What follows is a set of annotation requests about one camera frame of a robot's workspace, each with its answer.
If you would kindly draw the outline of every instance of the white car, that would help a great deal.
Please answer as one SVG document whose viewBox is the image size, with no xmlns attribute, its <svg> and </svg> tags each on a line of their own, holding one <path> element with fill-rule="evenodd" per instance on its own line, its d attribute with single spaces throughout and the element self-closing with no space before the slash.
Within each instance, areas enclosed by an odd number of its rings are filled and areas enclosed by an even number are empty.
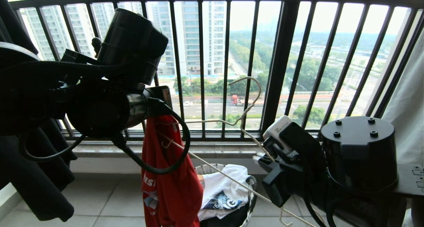
<svg viewBox="0 0 424 227">
<path fill-rule="evenodd" d="M 193 106 L 193 102 L 191 102 L 191 101 L 185 101 L 183 103 L 183 106 Z"/>
</svg>

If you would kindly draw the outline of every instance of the window sill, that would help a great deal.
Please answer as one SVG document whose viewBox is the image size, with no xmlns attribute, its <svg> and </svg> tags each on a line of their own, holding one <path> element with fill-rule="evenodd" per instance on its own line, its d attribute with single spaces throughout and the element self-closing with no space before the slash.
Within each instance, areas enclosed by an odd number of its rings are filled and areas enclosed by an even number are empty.
<svg viewBox="0 0 424 227">
<path fill-rule="evenodd" d="M 135 153 L 141 154 L 142 141 L 128 141 L 127 145 Z M 128 157 L 108 141 L 82 142 L 73 151 L 78 157 Z M 261 152 L 252 142 L 192 142 L 190 151 L 200 158 L 251 158 Z"/>
</svg>

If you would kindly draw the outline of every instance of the black railing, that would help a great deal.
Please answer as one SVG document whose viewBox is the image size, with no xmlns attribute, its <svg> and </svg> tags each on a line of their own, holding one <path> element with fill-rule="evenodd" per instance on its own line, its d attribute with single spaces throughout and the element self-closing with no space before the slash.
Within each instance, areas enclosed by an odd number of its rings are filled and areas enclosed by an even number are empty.
<svg viewBox="0 0 424 227">
<path fill-rule="evenodd" d="M 377 37 L 375 46 L 372 50 L 372 53 L 370 55 L 370 59 L 363 71 L 362 78 L 359 82 L 359 85 L 357 87 L 356 93 L 354 94 L 354 97 L 349 105 L 349 108 L 347 110 L 346 116 L 350 116 L 356 106 L 356 103 L 359 99 L 359 96 L 362 93 L 362 90 L 365 86 L 365 82 L 367 81 L 367 78 L 371 72 L 371 68 L 374 64 L 374 61 L 377 58 L 377 53 L 380 50 L 380 46 L 383 42 L 383 38 L 385 37 L 386 31 L 388 29 L 389 22 L 391 20 L 394 8 L 396 6 L 403 6 L 410 8 L 409 17 L 406 21 L 406 25 L 403 29 L 398 39 L 398 43 L 396 44 L 395 51 L 393 53 L 393 56 L 388 60 L 387 62 L 387 68 L 384 71 L 382 81 L 380 82 L 380 86 L 378 87 L 372 102 L 369 105 L 369 108 L 366 112 L 366 115 L 375 115 L 377 117 L 381 117 L 382 113 L 384 112 L 385 107 L 387 106 L 388 99 L 391 97 L 391 94 L 393 93 L 394 88 L 396 85 L 398 85 L 399 77 L 402 75 L 402 72 L 404 70 L 404 67 L 406 65 L 406 62 L 409 58 L 410 53 L 412 52 L 413 46 L 416 43 L 416 40 L 418 39 L 418 36 L 420 32 L 422 31 L 424 24 L 423 24 L 423 12 L 422 8 L 424 8 L 423 2 L 424 0 L 23 0 L 23 1 L 17 1 L 17 2 L 11 2 L 11 6 L 13 9 L 15 9 L 16 14 L 22 24 L 24 25 L 23 19 L 20 15 L 19 10 L 21 8 L 35 8 L 38 17 L 41 22 L 41 26 L 44 30 L 44 33 L 46 35 L 48 44 L 51 48 L 51 51 L 53 53 L 53 56 L 56 60 L 59 60 L 60 56 L 56 49 L 55 43 L 53 41 L 52 35 L 50 34 L 50 30 L 48 28 L 48 24 L 45 20 L 45 16 L 43 13 L 42 7 L 45 6 L 55 6 L 58 5 L 61 8 L 62 15 L 65 19 L 65 25 L 66 28 L 70 34 L 70 40 L 73 46 L 73 49 L 75 49 L 77 52 L 80 52 L 80 48 L 77 42 L 76 35 L 74 33 L 74 29 L 71 25 L 70 16 L 68 15 L 68 11 L 66 9 L 67 5 L 73 5 L 73 4 L 85 4 L 86 9 L 88 11 L 89 20 L 91 22 L 91 26 L 93 29 L 94 36 L 100 37 L 100 31 L 99 27 L 97 25 L 97 21 L 94 17 L 94 12 L 92 10 L 92 5 L 94 3 L 101 3 L 101 2 L 111 2 L 113 4 L 114 8 L 118 7 L 119 2 L 141 2 L 142 5 L 142 13 L 144 17 L 147 17 L 147 9 L 146 9 L 146 2 L 151 1 L 167 1 L 169 2 L 169 8 L 170 8 L 170 14 L 171 14 L 171 28 L 172 28 L 172 45 L 173 45 L 173 51 L 175 55 L 175 68 L 176 68 L 176 77 L 177 77 L 177 86 L 179 90 L 179 106 L 180 106 L 180 114 L 181 117 L 184 119 L 185 113 L 184 113 L 184 107 L 183 107 L 183 93 L 182 93 L 182 75 L 180 71 L 180 59 L 179 59 L 179 49 L 178 49 L 178 39 L 177 39 L 177 27 L 176 27 L 176 18 L 175 18 L 175 7 L 174 2 L 175 1 L 197 1 L 198 7 L 198 28 L 199 28 L 199 41 L 200 41 L 200 80 L 201 80 L 201 117 L 204 120 L 205 119 L 205 88 L 204 88 L 204 57 L 203 57 L 203 1 L 226 1 L 227 2 L 227 19 L 225 23 L 225 53 L 224 53 L 224 89 L 223 89 L 223 113 L 222 117 L 223 119 L 226 118 L 226 112 L 227 112 L 227 84 L 228 84 L 228 59 L 229 59 L 229 27 L 230 27 L 230 11 L 231 11 L 231 2 L 232 1 L 254 1 L 255 2 L 255 9 L 254 9 L 254 15 L 253 15 L 253 26 L 252 26 L 252 35 L 251 35 L 251 44 L 250 44 L 250 56 L 249 56 L 249 62 L 248 62 L 248 69 L 247 69 L 247 75 L 250 76 L 252 74 L 252 67 L 253 67 L 253 55 L 254 55 L 254 49 L 255 49 L 255 40 L 256 40 L 256 30 L 257 30 L 257 22 L 258 22 L 258 13 L 259 13 L 259 2 L 260 1 L 281 1 L 281 9 L 280 9 L 280 17 L 277 27 L 277 33 L 275 37 L 275 43 L 274 43 L 274 50 L 273 50 L 273 56 L 271 61 L 271 67 L 269 71 L 269 78 L 268 78 L 268 85 L 266 87 L 265 92 L 265 100 L 264 100 L 264 107 L 262 110 L 262 118 L 260 123 L 260 129 L 257 131 L 252 132 L 254 136 L 260 137 L 260 135 L 263 133 L 263 131 L 272 124 L 276 118 L 277 114 L 277 108 L 280 102 L 280 94 L 283 86 L 283 81 L 286 73 L 286 67 L 288 65 L 288 58 L 289 53 L 291 50 L 291 43 L 295 31 L 295 24 L 297 21 L 298 16 L 298 10 L 299 10 L 299 4 L 301 1 L 310 1 L 311 6 L 309 9 L 309 15 L 307 17 L 306 21 L 306 27 L 303 34 L 303 39 L 300 47 L 300 53 L 298 56 L 298 60 L 295 67 L 294 76 L 292 79 L 292 84 L 290 88 L 290 92 L 287 99 L 286 109 L 285 109 L 285 115 L 288 115 L 291 109 L 291 104 L 294 99 L 295 95 L 295 89 L 296 84 L 299 78 L 299 74 L 301 73 L 301 65 L 303 61 L 303 56 L 306 51 L 306 45 L 309 38 L 309 33 L 311 31 L 312 26 L 312 19 L 315 14 L 315 8 L 317 5 L 317 2 L 337 2 L 338 8 L 336 11 L 336 15 L 333 21 L 333 25 L 330 31 L 329 38 L 327 40 L 326 48 L 324 49 L 323 58 L 321 61 L 321 64 L 318 69 L 318 74 L 315 79 L 315 83 L 312 88 L 311 95 L 309 97 L 309 102 L 306 107 L 306 114 L 303 118 L 303 121 L 301 123 L 302 127 L 305 128 L 306 124 L 308 122 L 309 115 L 311 113 L 314 100 L 317 95 L 317 91 L 322 79 L 322 76 L 324 74 L 324 70 L 327 64 L 327 60 L 330 55 L 330 50 L 332 48 L 333 40 L 335 38 L 336 30 L 338 28 L 338 23 L 341 17 L 342 9 L 345 3 L 351 2 L 351 3 L 362 3 L 364 4 L 364 8 L 362 11 L 361 18 L 359 20 L 358 27 L 356 29 L 356 33 L 354 35 L 353 41 L 351 43 L 351 47 L 349 49 L 347 58 L 345 60 L 344 66 L 342 68 L 341 74 L 339 76 L 339 79 L 337 81 L 335 90 L 333 92 L 330 105 L 327 109 L 327 112 L 325 114 L 324 120 L 322 124 L 326 124 L 330 120 L 330 114 L 333 111 L 333 107 L 336 103 L 336 100 L 338 98 L 338 95 L 341 91 L 342 85 L 344 84 L 345 77 L 348 73 L 349 66 L 351 64 L 354 52 L 356 50 L 356 46 L 359 41 L 359 37 L 362 34 L 362 28 L 365 23 L 365 19 L 368 14 L 368 10 L 370 8 L 370 5 L 388 5 L 388 12 L 386 14 L 386 18 L 383 22 L 383 26 L 381 28 L 380 34 Z M 418 18 L 418 22 L 415 26 L 412 26 L 415 19 L 417 19 L 417 13 L 420 12 L 420 17 Z M 408 35 L 412 33 L 412 36 L 409 41 L 407 41 Z M 406 47 L 406 51 L 402 53 L 403 47 Z M 396 67 L 396 63 L 398 58 L 401 56 L 401 62 Z M 159 79 L 158 76 L 155 76 L 154 79 L 155 85 L 159 85 Z M 247 88 L 245 93 L 245 103 L 244 108 L 248 105 L 248 99 L 249 99 L 249 93 L 250 92 L 250 81 L 247 81 Z M 72 130 L 70 124 L 67 120 L 64 120 L 65 130 L 66 134 L 70 137 L 70 139 L 74 138 L 75 136 L 78 136 L 78 132 L 75 130 Z M 311 133 L 316 133 L 318 130 L 310 130 Z M 143 137 L 143 132 L 141 131 L 129 131 L 126 132 L 126 135 L 128 135 L 128 140 L 139 140 Z M 209 131 L 206 130 L 205 124 L 202 124 L 201 131 L 193 131 L 192 132 L 192 139 L 194 141 L 244 141 L 248 138 L 245 138 L 243 134 L 240 131 L 235 130 L 226 130 L 226 126 L 222 125 L 222 129 L 219 131 Z"/>
</svg>

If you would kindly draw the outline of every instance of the mounting screw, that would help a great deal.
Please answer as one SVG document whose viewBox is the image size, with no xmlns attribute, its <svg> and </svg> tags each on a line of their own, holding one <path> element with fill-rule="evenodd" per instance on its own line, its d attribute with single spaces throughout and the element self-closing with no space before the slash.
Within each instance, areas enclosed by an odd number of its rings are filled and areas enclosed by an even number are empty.
<svg viewBox="0 0 424 227">
<path fill-rule="evenodd" d="M 371 135 L 371 137 L 376 138 L 376 137 L 378 137 L 378 132 L 377 131 L 371 131 L 370 135 Z"/>
</svg>

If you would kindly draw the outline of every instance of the balcony railing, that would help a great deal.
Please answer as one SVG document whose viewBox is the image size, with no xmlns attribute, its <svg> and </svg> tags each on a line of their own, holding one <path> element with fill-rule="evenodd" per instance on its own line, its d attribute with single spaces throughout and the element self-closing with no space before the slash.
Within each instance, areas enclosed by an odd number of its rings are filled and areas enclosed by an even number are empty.
<svg viewBox="0 0 424 227">
<path fill-rule="evenodd" d="M 259 3 L 262 1 L 279 1 L 281 2 L 280 14 L 277 23 L 275 42 L 273 48 L 273 55 L 271 60 L 271 65 L 269 67 L 269 75 L 267 86 L 263 87 L 265 91 L 265 99 L 262 109 L 262 115 L 260 119 L 259 130 L 251 130 L 250 132 L 254 134 L 256 137 L 260 137 L 262 132 L 270 126 L 277 117 L 277 109 L 280 105 L 285 104 L 284 115 L 292 115 L 293 109 L 292 104 L 296 101 L 295 96 L 300 95 L 296 88 L 299 86 L 298 81 L 299 77 L 302 74 L 302 63 L 305 58 L 306 50 L 308 46 L 308 38 L 311 33 L 312 21 L 315 16 L 317 3 L 319 2 L 336 2 L 337 8 L 335 11 L 335 16 L 332 21 L 331 29 L 327 38 L 327 44 L 322 49 L 322 54 L 320 56 L 320 64 L 318 68 L 318 72 L 316 74 L 316 78 L 314 84 L 312 86 L 312 90 L 308 91 L 306 94 L 305 101 L 307 102 L 306 108 L 304 110 L 304 117 L 299 121 L 299 124 L 303 128 L 307 128 L 312 134 L 316 134 L 319 128 L 308 128 L 307 123 L 311 112 L 313 112 L 314 101 L 317 99 L 317 95 L 321 94 L 318 90 L 323 80 L 324 72 L 326 71 L 326 67 L 328 65 L 329 59 L 331 57 L 330 51 L 333 48 L 333 42 L 335 40 L 336 31 L 339 26 L 339 22 L 341 20 L 341 14 L 343 7 L 346 3 L 360 3 L 364 4 L 362 13 L 360 14 L 359 22 L 356 28 L 356 31 L 353 35 L 353 40 L 350 44 L 350 47 L 347 48 L 347 56 L 343 59 L 343 66 L 340 71 L 340 75 L 338 76 L 335 88 L 333 91 L 325 93 L 328 98 L 331 97 L 328 105 L 328 109 L 325 111 L 324 118 L 322 119 L 322 123 L 320 125 L 324 125 L 330 120 L 334 119 L 332 117 L 333 108 L 336 105 L 338 99 L 340 99 L 340 94 L 343 87 L 348 87 L 348 83 L 345 84 L 345 79 L 347 77 L 349 68 L 351 67 L 352 60 L 355 56 L 356 48 L 359 43 L 359 39 L 362 35 L 362 30 L 365 24 L 365 20 L 370 11 L 370 6 L 372 5 L 386 5 L 388 6 L 388 10 L 385 14 L 385 18 L 381 29 L 378 32 L 378 36 L 372 48 L 372 51 L 367 55 L 368 62 L 363 65 L 363 69 L 360 71 L 362 75 L 358 77 L 357 85 L 355 87 L 356 91 L 354 94 L 349 97 L 349 101 L 347 103 L 348 108 L 342 116 L 350 116 L 354 112 L 354 109 L 358 103 L 358 100 L 363 94 L 364 87 L 366 85 L 367 79 L 370 74 L 373 72 L 372 68 L 374 62 L 376 61 L 377 56 L 379 55 L 379 51 L 381 45 L 383 43 L 383 39 L 385 38 L 386 31 L 388 30 L 389 23 L 392 20 L 392 15 L 396 7 L 407 7 L 408 12 L 406 18 L 403 20 L 404 25 L 401 26 L 400 32 L 397 35 L 396 41 L 393 45 L 393 49 L 391 49 L 390 54 L 388 55 L 388 59 L 386 61 L 386 65 L 383 69 L 381 69 L 381 75 L 377 81 L 376 88 L 374 89 L 373 94 L 371 95 L 370 101 L 367 103 L 367 108 L 364 112 L 365 115 L 381 117 L 388 100 L 391 98 L 391 95 L 398 85 L 398 81 L 406 63 L 409 59 L 409 56 L 412 52 L 412 49 L 415 46 L 415 43 L 418 39 L 418 36 L 421 34 L 424 22 L 423 22 L 423 2 L 424 0 L 23 0 L 11 2 L 12 8 L 16 11 L 16 15 L 21 20 L 23 26 L 25 26 L 24 19 L 21 15 L 20 9 L 25 8 L 35 8 L 39 20 L 41 22 L 41 27 L 44 30 L 44 34 L 47 38 L 48 45 L 53 53 L 53 57 L 55 60 L 59 60 L 61 54 L 58 52 L 54 38 L 49 29 L 49 25 L 46 19 L 46 14 L 44 14 L 43 7 L 46 6 L 59 6 L 62 16 L 65 20 L 65 26 L 70 36 L 70 41 L 72 43 L 72 47 L 70 49 L 74 49 L 77 52 L 81 52 L 80 45 L 78 44 L 78 38 L 74 31 L 70 14 L 68 12 L 67 6 L 74 4 L 85 4 L 86 11 L 88 12 L 89 21 L 91 23 L 91 28 L 94 36 L 101 37 L 101 32 L 99 30 L 99 26 L 97 25 L 96 17 L 93 12 L 93 5 L 97 3 L 112 3 L 113 8 L 118 8 L 118 3 L 120 2 L 141 2 L 142 6 L 142 14 L 144 17 L 148 17 L 147 15 L 147 2 L 158 2 L 165 1 L 169 3 L 169 11 L 170 11 L 170 20 L 171 20 L 171 34 L 172 38 L 170 39 L 170 44 L 172 45 L 172 50 L 174 52 L 174 63 L 176 68 L 176 79 L 177 79 L 177 87 L 178 87 L 178 99 L 179 107 L 175 107 L 174 109 L 179 108 L 179 114 L 184 119 L 185 115 L 185 107 L 183 101 L 183 83 L 182 76 L 186 76 L 186 74 L 181 74 L 180 69 L 180 51 L 179 50 L 179 39 L 181 37 L 177 36 L 177 22 L 175 16 L 175 3 L 183 2 L 183 1 L 195 1 L 197 2 L 197 14 L 198 14 L 198 34 L 199 34 L 199 48 L 200 48 L 200 108 L 201 108 L 201 118 L 204 120 L 206 118 L 206 109 L 205 109 L 205 64 L 204 64 L 204 47 L 203 47 L 203 2 L 204 1 L 225 1 L 226 2 L 226 19 L 225 19 L 225 43 L 223 44 L 224 49 L 224 86 L 223 86 L 223 94 L 222 94 L 222 118 L 225 119 L 229 110 L 227 109 L 228 104 L 228 96 L 231 95 L 228 93 L 227 84 L 229 82 L 229 40 L 230 40 L 230 16 L 232 9 L 233 1 L 253 1 L 254 2 L 254 12 L 253 12 L 253 25 L 251 30 L 251 43 L 249 49 L 249 61 L 247 65 L 248 76 L 252 75 L 253 70 L 253 57 L 255 54 L 255 41 L 258 27 L 258 14 L 259 14 Z M 303 37 L 301 39 L 301 45 L 298 50 L 298 58 L 295 62 L 294 74 L 293 77 L 288 77 L 287 67 L 289 64 L 289 55 L 291 53 L 293 36 L 295 34 L 295 26 L 298 20 L 298 12 L 299 6 L 301 2 L 308 1 L 310 2 L 309 13 L 307 15 L 306 24 L 303 32 Z M 288 77 L 291 80 L 291 85 L 288 94 L 282 97 L 282 87 L 285 77 Z M 158 76 L 155 76 L 154 79 L 155 85 L 159 85 Z M 250 81 L 247 82 L 246 92 L 244 96 L 244 109 L 248 105 L 249 98 L 252 99 L 252 94 L 250 93 L 251 87 Z M 79 133 L 76 130 L 73 130 L 67 120 L 63 121 L 64 133 L 69 139 L 74 139 L 79 136 Z M 228 127 L 222 125 L 220 127 L 221 130 L 207 130 L 205 124 L 201 124 L 200 130 L 192 131 L 192 140 L 194 141 L 245 141 L 248 140 L 247 137 L 237 130 L 229 130 Z M 129 130 L 126 132 L 129 140 L 140 140 L 143 137 L 143 132 L 141 130 Z"/>
</svg>

